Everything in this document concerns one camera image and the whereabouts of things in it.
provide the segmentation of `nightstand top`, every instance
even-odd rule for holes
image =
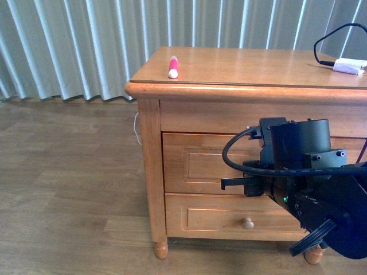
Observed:
[[[178,58],[178,78],[172,80],[168,67],[173,55]],[[335,60],[321,53],[319,58]],[[130,81],[365,89],[367,74],[333,72],[319,65],[310,50],[161,47]]]
[[[173,55],[177,79],[168,78]],[[335,60],[325,54],[319,58]],[[367,106],[366,73],[333,72],[310,50],[161,47],[125,90],[136,99]]]

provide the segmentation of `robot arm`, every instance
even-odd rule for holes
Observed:
[[[239,165],[228,150],[245,135],[263,149],[260,160]],[[290,248],[293,256],[321,244],[347,258],[367,257],[367,163],[347,165],[346,150],[331,148],[328,120],[260,119],[230,140],[222,156],[244,173],[222,179],[223,190],[243,185],[248,197],[268,195],[310,232]]]

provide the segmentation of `nightstand leg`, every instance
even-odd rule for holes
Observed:
[[[138,108],[151,235],[155,242],[154,254],[158,259],[164,259],[167,256],[168,248],[159,101],[138,99]]]
[[[167,257],[168,245],[167,242],[156,242],[154,244],[154,255],[162,260]]]
[[[325,249],[322,249],[319,245],[311,247],[306,251],[304,258],[309,264],[316,265],[321,260],[324,251]]]

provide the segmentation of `wooden knob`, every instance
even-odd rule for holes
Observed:
[[[325,249],[322,249],[319,245],[314,246],[306,251],[304,258],[309,264],[316,265],[321,260],[324,251]]]
[[[246,230],[251,230],[254,227],[253,222],[251,221],[250,218],[244,218],[242,221],[242,227]]]

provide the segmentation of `curtain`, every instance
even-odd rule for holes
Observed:
[[[311,50],[350,22],[367,23],[367,1],[0,0],[0,95],[131,99],[160,46]],[[366,59],[366,45],[345,28],[318,50]]]

